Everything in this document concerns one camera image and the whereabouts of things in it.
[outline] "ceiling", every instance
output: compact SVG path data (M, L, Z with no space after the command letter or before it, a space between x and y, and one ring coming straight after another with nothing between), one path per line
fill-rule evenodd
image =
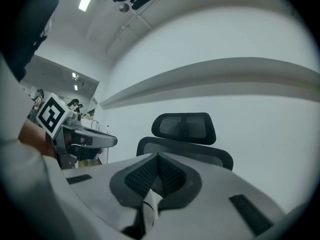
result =
M54 92L53 88L57 88L91 98L98 86L97 81L36 55L25 69L24 81L50 92ZM73 80L73 72L79 75L80 82ZM75 90L74 85L78 86L78 91Z
M275 0L152 0L137 11L147 23L145 24L131 11L120 12L118 2L92 0L84 12L78 9L80 1L60 0L52 28L61 35L72 33L75 38L94 45L101 54L115 61L151 29L191 10L218 5L250 6L258 3L270 10L281 9L288 14L292 12L288 2ZM123 30L122 26L127 27L131 33L127 29Z

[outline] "person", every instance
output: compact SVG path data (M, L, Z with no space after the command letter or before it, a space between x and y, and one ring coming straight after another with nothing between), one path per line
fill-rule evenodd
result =
M38 15L36 14L29 14L31 18L28 18L28 20L29 22L36 24L41 22L41 24L43 23L42 27L39 27L39 25L34 26L32 24L30 24L30 26L20 25L19 27L23 28L23 31L19 31L19 28L13 27L16 27L17 25L16 19L11 17L11 15L17 15L20 9L18 8L17 11L12 9L9 12L10 14L6 15L8 18L8 21L6 23L6 26L8 26L7 35L6 39L0 42L0 48L9 68L19 82L26 75L26 65L31 61L41 43L47 38L47 36L44 34L46 24L50 21L52 14L58 6L59 0L39 0L38 2L42 2L48 5L46 6L46 10L44 10L44 13L41 15L43 18L47 18L47 20L39 21L37 19L34 19L33 17L38 17ZM71 136L67 135L64 139L66 145L71 142ZM25 121L21 129L19 140L26 145L30 145L36 148L43 156L50 156L54 158L56 157L49 135L45 132L44 129L32 123L29 119Z
M72 109L73 111L75 111L76 106L79 104L79 100L77 98L74 98L73 100L70 101L70 103L68 103L68 107L70 109Z
M77 113L80 113L80 109L83 108L83 107L84 107L84 105L79 104L78 107L74 111L77 112Z
M38 121L36 117L45 98L44 90L39 89L37 90L37 92L38 92L38 95L34 99L33 109L30 111L30 114L28 115L29 120L35 125L38 125Z

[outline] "white sleeve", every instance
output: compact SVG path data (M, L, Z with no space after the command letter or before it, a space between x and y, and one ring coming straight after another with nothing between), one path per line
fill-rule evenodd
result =
M17 140L26 118L33 107L33 101L21 89L18 81L5 63L3 55L0 53L0 96L1 101L6 104L0 108L0 140Z
M38 105L40 105L40 103L41 103L41 98L40 98L40 97L36 98L35 103L37 103Z

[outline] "mesh backrest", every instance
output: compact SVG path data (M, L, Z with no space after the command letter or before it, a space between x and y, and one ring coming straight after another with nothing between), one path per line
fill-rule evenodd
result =
M234 167L234 161L232 157L224 150L155 137L145 137L140 140L136 156L138 157L144 154L158 152L171 153L178 156L191 158L207 164L224 167L231 171Z
M207 113L167 113L158 116L151 129L156 137L180 142L212 145L216 133Z

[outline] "wall shelf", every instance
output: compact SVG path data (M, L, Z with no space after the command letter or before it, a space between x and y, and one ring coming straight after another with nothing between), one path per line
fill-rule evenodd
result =
M87 112L87 114L91 114L91 115L93 115L94 113L95 113L95 108Z
M120 103L150 94L201 85L246 82L320 90L320 74L306 67L268 58L224 58L199 62L155 75L109 96L100 105L106 110L121 107Z

